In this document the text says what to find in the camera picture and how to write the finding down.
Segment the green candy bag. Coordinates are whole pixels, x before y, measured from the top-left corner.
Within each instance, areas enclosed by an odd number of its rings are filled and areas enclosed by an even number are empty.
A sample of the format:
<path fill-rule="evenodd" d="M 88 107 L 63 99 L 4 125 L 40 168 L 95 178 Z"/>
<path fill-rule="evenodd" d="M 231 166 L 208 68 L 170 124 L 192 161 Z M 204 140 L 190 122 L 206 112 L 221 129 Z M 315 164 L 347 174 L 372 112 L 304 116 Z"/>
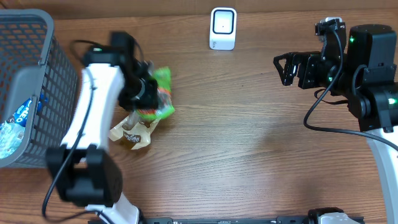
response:
<path fill-rule="evenodd" d="M 157 81 L 158 107 L 150 110 L 137 110 L 139 116 L 145 120 L 165 119 L 169 117 L 175 108 L 171 99 L 171 70 L 169 67 L 161 67 L 153 71 L 152 79 Z"/>

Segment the beige brown snack pouch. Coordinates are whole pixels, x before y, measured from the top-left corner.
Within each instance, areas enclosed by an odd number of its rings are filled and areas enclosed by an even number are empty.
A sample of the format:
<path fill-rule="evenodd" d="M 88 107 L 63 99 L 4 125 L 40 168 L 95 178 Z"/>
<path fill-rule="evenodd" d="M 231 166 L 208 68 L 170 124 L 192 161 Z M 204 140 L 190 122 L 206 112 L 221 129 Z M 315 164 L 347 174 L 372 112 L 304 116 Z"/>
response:
<path fill-rule="evenodd" d="M 159 119 L 148 121 L 136 112 L 130 112 L 126 118 L 110 129 L 108 137 L 126 149 L 138 150 L 151 143 L 151 134 L 158 123 Z"/>

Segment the blue cookie packet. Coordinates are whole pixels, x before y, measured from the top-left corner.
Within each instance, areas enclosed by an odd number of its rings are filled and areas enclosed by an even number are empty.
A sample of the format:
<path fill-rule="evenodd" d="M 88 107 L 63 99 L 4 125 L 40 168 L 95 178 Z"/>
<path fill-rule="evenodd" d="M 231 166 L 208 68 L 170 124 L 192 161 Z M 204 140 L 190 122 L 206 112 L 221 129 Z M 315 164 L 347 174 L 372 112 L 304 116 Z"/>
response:
<path fill-rule="evenodd" d="M 48 102 L 48 98 L 45 97 L 44 94 L 42 93 L 38 101 L 37 112 L 39 112 L 42 109 L 42 102 L 40 100 Z M 26 122 L 29 115 L 29 108 L 31 105 L 32 105 L 32 100 L 29 98 L 28 100 L 23 102 L 23 104 L 20 107 L 18 107 L 18 109 L 9 117 L 7 122 L 16 123 L 22 127 L 26 127 Z"/>

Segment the mint green snack packet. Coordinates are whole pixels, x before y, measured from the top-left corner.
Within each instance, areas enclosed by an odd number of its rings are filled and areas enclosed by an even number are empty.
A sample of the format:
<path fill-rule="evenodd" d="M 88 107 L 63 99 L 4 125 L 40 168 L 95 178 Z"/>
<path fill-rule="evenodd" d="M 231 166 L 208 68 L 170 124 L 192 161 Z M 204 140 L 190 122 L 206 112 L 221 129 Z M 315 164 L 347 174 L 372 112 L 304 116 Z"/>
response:
<path fill-rule="evenodd" d="M 16 123 L 1 123 L 1 159 L 12 155 L 21 145 L 25 127 Z"/>

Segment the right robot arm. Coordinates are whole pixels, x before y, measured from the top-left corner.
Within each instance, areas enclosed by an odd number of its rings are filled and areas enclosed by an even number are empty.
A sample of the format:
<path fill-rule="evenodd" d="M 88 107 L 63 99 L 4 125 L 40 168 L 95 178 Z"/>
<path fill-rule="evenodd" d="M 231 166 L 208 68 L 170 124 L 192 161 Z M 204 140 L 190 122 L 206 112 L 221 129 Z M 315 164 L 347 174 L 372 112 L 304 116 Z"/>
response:
<path fill-rule="evenodd" d="M 306 128 L 367 139 L 379 173 L 387 222 L 397 223 L 397 34 L 382 24 L 347 31 L 338 17 L 315 24 L 315 34 L 323 42 L 320 51 L 278 55 L 273 64 L 283 85 L 291 85 L 298 77 L 301 89 L 317 89 L 317 100 L 303 119 Z M 341 103 L 358 119 L 359 130 L 308 123 L 327 93 L 343 97 Z"/>

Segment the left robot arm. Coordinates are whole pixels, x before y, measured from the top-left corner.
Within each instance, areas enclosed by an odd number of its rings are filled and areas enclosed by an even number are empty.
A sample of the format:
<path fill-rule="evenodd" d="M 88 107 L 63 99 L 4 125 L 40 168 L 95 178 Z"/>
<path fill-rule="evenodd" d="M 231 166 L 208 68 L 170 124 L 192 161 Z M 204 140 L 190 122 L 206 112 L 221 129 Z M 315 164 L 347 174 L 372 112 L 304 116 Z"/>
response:
<path fill-rule="evenodd" d="M 45 152 L 52 183 L 42 202 L 42 216 L 50 223 L 47 206 L 54 190 L 61 200 L 93 213 L 100 223 L 145 223 L 143 213 L 123 194 L 123 176 L 109 154 L 108 133 L 114 106 L 126 111 L 157 109 L 158 84 L 150 63 L 136 58 L 137 40 L 125 31 L 112 31 L 109 44 L 88 41 L 84 56 L 70 51 L 82 64 L 81 89 L 71 125 L 58 147 Z"/>

